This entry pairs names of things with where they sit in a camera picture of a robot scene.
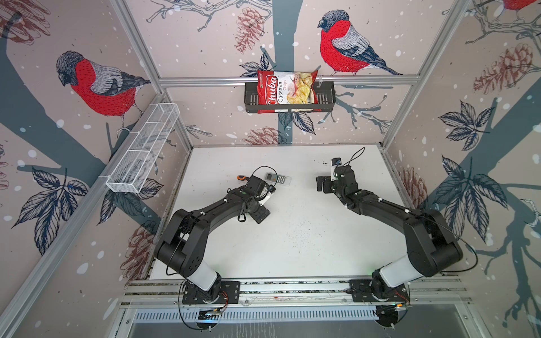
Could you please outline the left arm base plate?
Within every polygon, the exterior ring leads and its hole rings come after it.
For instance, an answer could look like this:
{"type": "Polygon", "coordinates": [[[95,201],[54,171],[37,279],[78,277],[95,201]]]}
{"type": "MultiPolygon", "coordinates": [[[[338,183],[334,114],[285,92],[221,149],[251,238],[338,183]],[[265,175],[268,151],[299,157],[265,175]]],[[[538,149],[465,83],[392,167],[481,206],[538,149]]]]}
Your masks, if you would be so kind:
{"type": "Polygon", "coordinates": [[[239,281],[219,280],[205,291],[188,281],[180,292],[183,305],[226,305],[237,304],[240,297],[239,281]]]}

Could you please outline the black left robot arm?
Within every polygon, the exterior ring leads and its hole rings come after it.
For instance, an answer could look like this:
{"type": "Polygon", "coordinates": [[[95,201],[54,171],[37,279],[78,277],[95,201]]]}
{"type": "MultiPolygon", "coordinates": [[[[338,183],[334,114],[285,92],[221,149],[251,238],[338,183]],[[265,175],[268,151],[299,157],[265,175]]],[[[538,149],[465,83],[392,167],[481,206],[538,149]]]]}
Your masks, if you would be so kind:
{"type": "Polygon", "coordinates": [[[243,223],[250,216],[262,223],[270,215],[264,204],[275,191],[275,185],[253,175],[246,184],[228,190],[224,198],[209,206],[177,210],[155,244],[154,257],[206,298],[216,299],[221,292],[221,276],[204,262],[209,235],[233,218],[243,223]]]}

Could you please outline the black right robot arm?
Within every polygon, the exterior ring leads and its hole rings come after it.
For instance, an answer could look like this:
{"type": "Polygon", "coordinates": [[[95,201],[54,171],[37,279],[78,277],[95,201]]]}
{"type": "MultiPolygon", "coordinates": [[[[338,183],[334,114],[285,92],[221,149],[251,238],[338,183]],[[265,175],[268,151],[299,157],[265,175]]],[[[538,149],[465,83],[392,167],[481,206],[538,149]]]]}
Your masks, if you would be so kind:
{"type": "Polygon", "coordinates": [[[334,194],[348,210],[380,221],[404,235],[407,253],[372,274],[371,293],[386,299],[397,288],[432,277],[463,259],[459,239],[438,211],[408,209],[359,188],[350,166],[333,166],[330,176],[316,178],[317,190],[334,194]]]}

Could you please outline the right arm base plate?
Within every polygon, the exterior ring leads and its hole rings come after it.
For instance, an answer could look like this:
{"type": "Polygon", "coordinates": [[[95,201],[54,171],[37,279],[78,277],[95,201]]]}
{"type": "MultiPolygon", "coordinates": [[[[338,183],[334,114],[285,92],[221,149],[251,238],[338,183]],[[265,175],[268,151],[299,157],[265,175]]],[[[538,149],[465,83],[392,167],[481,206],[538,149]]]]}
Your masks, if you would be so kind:
{"type": "Polygon", "coordinates": [[[384,282],[372,279],[356,279],[350,280],[349,288],[346,293],[350,294],[353,302],[369,303],[369,302],[394,302],[394,303],[409,303],[410,297],[408,290],[404,284],[398,287],[388,287],[384,282]]]}

